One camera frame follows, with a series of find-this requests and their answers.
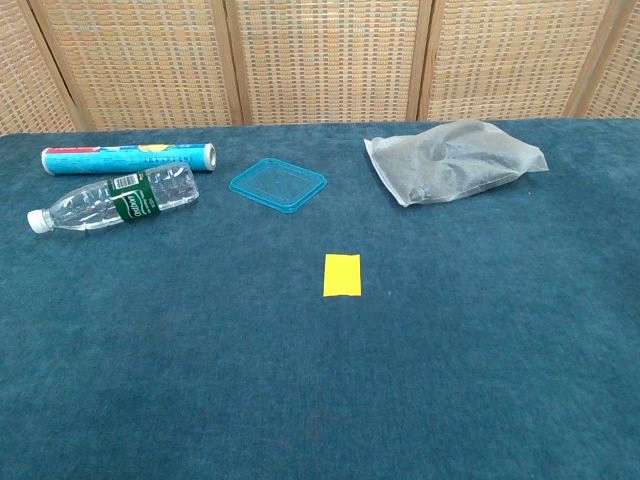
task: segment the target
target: bottle label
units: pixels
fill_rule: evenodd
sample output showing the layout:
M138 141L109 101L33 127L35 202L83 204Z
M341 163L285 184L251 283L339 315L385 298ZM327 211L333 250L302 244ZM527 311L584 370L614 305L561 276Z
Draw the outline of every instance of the bottle label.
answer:
M120 218L135 222L160 213L147 175L143 172L109 180L109 194Z

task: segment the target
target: wicker screen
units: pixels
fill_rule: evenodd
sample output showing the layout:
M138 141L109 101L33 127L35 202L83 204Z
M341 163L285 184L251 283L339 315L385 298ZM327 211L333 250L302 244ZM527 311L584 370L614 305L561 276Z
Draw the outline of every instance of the wicker screen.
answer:
M405 119L419 0L228 1L254 123Z
M608 4L436 2L440 35L420 108L428 120L561 116Z
M212 0L36 1L95 128L231 123Z
M0 134L75 130L19 1L0 0Z
M640 117L640 1L604 69L590 117Z

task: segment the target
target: yellow paper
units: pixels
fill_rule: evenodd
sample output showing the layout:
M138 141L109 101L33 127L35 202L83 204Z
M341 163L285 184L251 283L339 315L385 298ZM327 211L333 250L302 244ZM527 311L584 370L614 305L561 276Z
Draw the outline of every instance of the yellow paper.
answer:
M324 260L325 297L336 295L362 295L360 285L360 255L328 253Z

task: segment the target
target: blue table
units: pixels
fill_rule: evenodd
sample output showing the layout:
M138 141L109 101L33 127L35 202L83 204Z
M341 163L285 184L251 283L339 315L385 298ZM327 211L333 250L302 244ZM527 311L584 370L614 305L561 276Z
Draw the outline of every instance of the blue table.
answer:
M407 209L362 139L430 124L1 138L0 478L640 478L640 121L497 125L551 170ZM194 205L27 225L105 178L46 146L208 141ZM268 156L329 183L229 191ZM362 297L322 297L326 253Z

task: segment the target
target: plastic water bottle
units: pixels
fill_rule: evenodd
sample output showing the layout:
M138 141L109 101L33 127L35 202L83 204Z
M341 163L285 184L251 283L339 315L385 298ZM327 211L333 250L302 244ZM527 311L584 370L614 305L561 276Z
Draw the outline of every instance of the plastic water bottle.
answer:
M169 163L73 190L48 209L32 210L27 220L36 233L93 230L134 222L196 198L198 187L189 165Z

